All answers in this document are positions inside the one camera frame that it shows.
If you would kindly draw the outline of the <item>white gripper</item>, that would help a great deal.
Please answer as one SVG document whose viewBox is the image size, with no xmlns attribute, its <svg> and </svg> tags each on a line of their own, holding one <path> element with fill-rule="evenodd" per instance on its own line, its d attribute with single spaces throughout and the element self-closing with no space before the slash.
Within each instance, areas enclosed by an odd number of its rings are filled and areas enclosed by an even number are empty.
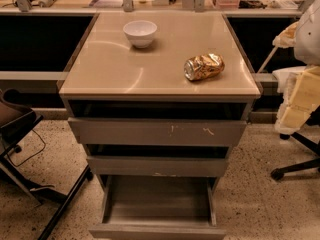
<svg viewBox="0 0 320 240">
<path fill-rule="evenodd" d="M 272 44 L 278 48 L 294 47 L 298 23 L 294 22 L 277 35 Z M 320 106 L 320 67 L 307 66 L 303 71 L 287 74 L 283 86 L 283 102 L 275 122 L 275 130 L 291 135 L 297 132 Z"/>
</svg>

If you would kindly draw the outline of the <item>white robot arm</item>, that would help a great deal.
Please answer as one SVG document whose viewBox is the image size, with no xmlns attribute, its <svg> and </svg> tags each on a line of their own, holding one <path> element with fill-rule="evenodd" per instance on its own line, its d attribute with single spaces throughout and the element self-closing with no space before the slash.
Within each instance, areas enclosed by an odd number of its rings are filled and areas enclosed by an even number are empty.
<svg viewBox="0 0 320 240">
<path fill-rule="evenodd" d="M 294 48 L 294 57 L 306 64 L 303 71 L 290 73 L 283 89 L 275 130 L 291 135 L 320 106 L 320 0 L 289 25 L 272 42 L 275 47 Z"/>
</svg>

